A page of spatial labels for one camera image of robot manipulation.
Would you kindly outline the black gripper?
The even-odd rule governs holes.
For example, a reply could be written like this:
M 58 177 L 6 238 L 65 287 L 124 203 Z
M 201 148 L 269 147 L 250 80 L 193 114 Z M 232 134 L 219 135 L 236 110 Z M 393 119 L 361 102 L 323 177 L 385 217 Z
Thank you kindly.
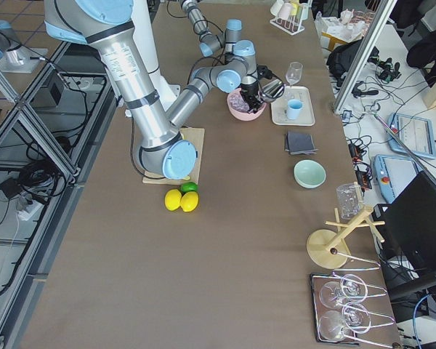
M 256 113 L 262 106 L 262 98 L 259 96 L 259 81 L 254 77 L 246 77 L 240 85 L 241 97 L 248 105 L 249 113 Z

